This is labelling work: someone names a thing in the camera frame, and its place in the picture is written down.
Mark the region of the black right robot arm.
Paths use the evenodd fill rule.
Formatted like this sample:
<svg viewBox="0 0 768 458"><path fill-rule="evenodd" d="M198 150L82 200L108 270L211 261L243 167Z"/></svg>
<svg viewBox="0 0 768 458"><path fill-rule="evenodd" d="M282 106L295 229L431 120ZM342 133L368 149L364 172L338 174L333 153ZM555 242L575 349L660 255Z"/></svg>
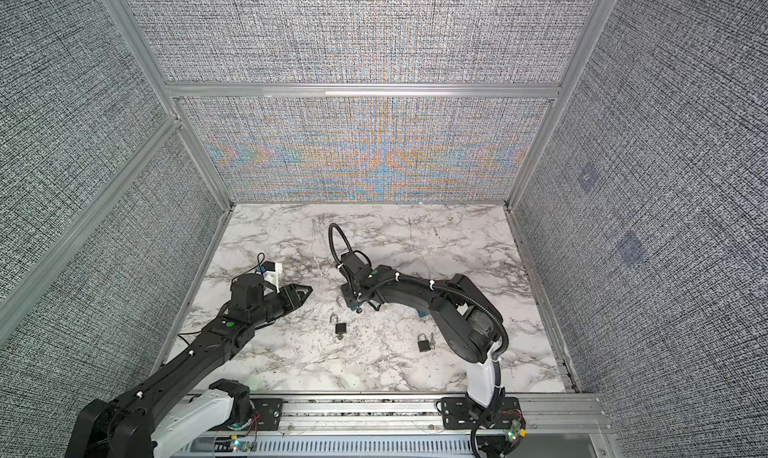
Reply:
<svg viewBox="0 0 768 458"><path fill-rule="evenodd" d="M378 311L385 304L413 308L432 317L448 347L467 364L467 396L480 409L492 407L502 391L500 357L509 335L498 309L465 275L433 280L373 267L354 252L336 260L346 280L342 293L351 308Z"/></svg>

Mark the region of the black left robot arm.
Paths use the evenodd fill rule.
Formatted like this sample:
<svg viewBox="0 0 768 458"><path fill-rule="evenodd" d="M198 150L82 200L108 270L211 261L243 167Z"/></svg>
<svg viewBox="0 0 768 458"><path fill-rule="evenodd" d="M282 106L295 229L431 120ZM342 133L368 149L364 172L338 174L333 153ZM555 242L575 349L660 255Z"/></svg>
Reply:
<svg viewBox="0 0 768 458"><path fill-rule="evenodd" d="M300 309L308 285L281 287L258 273L230 284L231 298L186 349L149 378L110 401L95 399L76 418L67 457L153 457L161 420L194 386L236 356L259 329Z"/></svg>

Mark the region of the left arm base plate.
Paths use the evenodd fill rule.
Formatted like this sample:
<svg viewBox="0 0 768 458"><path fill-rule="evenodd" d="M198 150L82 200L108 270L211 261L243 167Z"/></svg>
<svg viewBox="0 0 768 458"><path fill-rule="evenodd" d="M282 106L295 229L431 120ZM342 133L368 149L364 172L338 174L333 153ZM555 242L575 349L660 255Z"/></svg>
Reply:
<svg viewBox="0 0 768 458"><path fill-rule="evenodd" d="M251 398L245 405L244 399L235 399L230 416L211 431L227 431L245 435L247 432L276 431L279 428L284 400L281 398Z"/></svg>

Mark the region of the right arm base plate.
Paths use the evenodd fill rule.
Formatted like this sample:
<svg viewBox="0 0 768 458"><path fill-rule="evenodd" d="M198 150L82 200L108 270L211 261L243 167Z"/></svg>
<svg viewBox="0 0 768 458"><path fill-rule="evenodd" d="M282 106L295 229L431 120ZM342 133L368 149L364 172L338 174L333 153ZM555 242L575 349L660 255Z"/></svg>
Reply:
<svg viewBox="0 0 768 458"><path fill-rule="evenodd" d="M468 396L443 397L436 403L443 427L448 430L471 430L484 408ZM516 397L503 396L481 425L482 429L504 429L518 432L527 426Z"/></svg>

